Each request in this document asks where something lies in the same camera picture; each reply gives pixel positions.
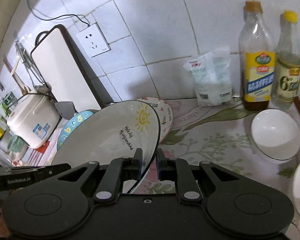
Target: rice cooker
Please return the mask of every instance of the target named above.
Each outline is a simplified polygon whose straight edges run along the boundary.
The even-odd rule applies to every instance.
[[[7,125],[32,149],[41,147],[54,131],[60,115],[49,97],[29,94],[10,114]]]

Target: screw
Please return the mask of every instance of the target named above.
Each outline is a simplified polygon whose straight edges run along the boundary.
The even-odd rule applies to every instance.
[[[187,199],[197,199],[198,197],[200,197],[200,194],[198,192],[195,191],[187,191],[184,194],[184,197]]]
[[[100,191],[96,194],[96,198],[98,199],[109,199],[112,194],[109,191]]]

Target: yellow sun drawing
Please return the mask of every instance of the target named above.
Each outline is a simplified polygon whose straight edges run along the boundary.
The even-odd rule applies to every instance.
[[[140,130],[140,132],[143,131],[143,128],[147,129],[147,124],[150,124],[148,121],[148,117],[150,116],[149,113],[147,113],[148,105],[147,104],[141,104],[141,106],[138,106],[139,111],[136,111],[138,114],[138,117],[136,118],[137,124],[137,130]]]

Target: black cable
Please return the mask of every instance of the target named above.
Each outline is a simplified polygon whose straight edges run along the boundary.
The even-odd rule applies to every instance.
[[[81,21],[81,22],[83,22],[84,24],[90,26],[89,23],[87,23],[87,22],[81,20],[81,19],[79,18],[79,16],[76,15],[76,14],[64,14],[64,15],[61,15],[61,16],[58,16],[58,17],[55,17],[55,18],[51,18],[51,19],[43,19],[43,18],[37,16],[37,15],[34,13],[33,9],[32,9],[31,6],[30,6],[29,0],[26,0],[26,1],[27,1],[27,6],[28,6],[29,11],[30,11],[36,18],[38,18],[38,19],[40,19],[40,20],[43,20],[43,21],[52,21],[52,20],[58,19],[58,18],[60,18],[60,17],[70,16],[70,17],[77,17],[77,18],[79,19],[79,21]]]
[[[20,98],[18,98],[17,101],[13,102],[10,106],[8,106],[8,107],[7,107],[7,110],[8,110],[11,106],[13,106],[15,103],[19,102],[20,99],[24,98],[24,97],[27,96],[27,95],[41,95],[41,96],[46,96],[46,97],[49,97],[49,98],[51,98],[51,99],[53,99],[53,100],[56,100],[56,99],[53,98],[52,96],[49,96],[49,95],[46,95],[46,94],[43,94],[43,93],[27,93],[27,94],[21,96]]]

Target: blue plate with letters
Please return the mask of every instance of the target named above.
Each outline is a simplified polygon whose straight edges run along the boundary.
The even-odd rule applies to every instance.
[[[83,123],[83,121],[87,120],[90,116],[93,115],[93,112],[91,111],[82,111],[80,113],[77,113],[74,117],[72,117],[69,122],[63,127],[59,138],[57,142],[57,151],[63,144],[63,142],[66,140],[66,138],[70,135],[70,133],[73,132],[74,129],[76,129],[79,124]]]

